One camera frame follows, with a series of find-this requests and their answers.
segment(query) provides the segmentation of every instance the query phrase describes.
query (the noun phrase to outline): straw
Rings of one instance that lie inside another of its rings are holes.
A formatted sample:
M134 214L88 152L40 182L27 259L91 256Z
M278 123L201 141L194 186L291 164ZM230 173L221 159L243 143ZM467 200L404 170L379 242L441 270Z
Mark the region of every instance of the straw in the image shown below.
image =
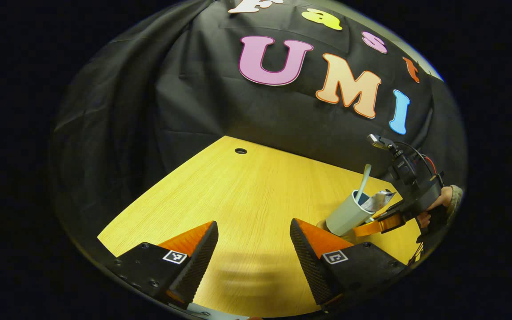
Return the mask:
M368 175L370 174L370 164L367 164L364 166L364 173L363 173L363 180L361 181L361 187L359 188L359 191L357 192L357 195L355 196L355 201L357 203L359 202L359 199L361 199L362 191L364 190L364 186L366 186L366 181L368 180Z

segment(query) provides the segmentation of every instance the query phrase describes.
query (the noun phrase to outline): table surface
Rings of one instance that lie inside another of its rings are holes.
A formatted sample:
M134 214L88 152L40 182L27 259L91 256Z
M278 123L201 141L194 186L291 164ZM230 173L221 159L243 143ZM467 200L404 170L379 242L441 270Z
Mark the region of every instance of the table surface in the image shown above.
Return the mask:
M234 150L244 148L246 154ZM362 173L224 136L168 174L98 235L119 256L142 242L162 243L217 221L219 242L194 303L240 316L294 316L319 310L290 239L297 217L326 219L358 189ZM392 184L369 178L373 195ZM388 206L400 201L396 194ZM416 221L385 234L342 236L371 241L402 263L414 255Z

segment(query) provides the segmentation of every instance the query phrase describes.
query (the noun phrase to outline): letter u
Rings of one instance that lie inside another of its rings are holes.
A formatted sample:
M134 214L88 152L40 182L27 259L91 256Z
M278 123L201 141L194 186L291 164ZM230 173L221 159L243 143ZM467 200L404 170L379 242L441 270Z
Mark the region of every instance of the letter u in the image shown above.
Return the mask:
M241 39L244 44L240 54L238 69L246 79L266 84L285 85L297 79L307 51L313 50L313 45L297 40L286 40L284 45L289 48L286 64L281 71L271 72L262 67L266 47L273 44L273 38L267 36L246 36Z

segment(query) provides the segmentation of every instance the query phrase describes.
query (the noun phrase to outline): cup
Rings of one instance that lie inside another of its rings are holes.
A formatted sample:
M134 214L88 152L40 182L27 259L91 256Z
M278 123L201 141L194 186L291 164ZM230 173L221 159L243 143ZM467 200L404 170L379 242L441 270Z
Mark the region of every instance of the cup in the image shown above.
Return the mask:
M337 236L342 236L354 227L361 225L370 218L374 212L366 211L361 205L370 197L364 192L359 201L355 200L358 190L353 190L351 195L326 219L327 229Z

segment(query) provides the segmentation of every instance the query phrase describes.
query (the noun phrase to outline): human hand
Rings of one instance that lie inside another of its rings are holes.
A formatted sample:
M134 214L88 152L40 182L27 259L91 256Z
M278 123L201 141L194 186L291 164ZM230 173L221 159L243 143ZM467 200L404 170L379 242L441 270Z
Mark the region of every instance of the human hand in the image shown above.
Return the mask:
M428 225L430 224L430 218L432 217L432 215L430 215L428 213L428 211L430 211L431 209L434 209L438 205L443 205L445 207L449 207L449 204L452 202L452 194L453 194L452 187L443 187L441 189L440 196L437 197L437 199L433 202L433 204L431 204L426 209L426 211L424 211L423 213L420 213L420 215L417 217L418 221L420 221L421 228L428 227Z

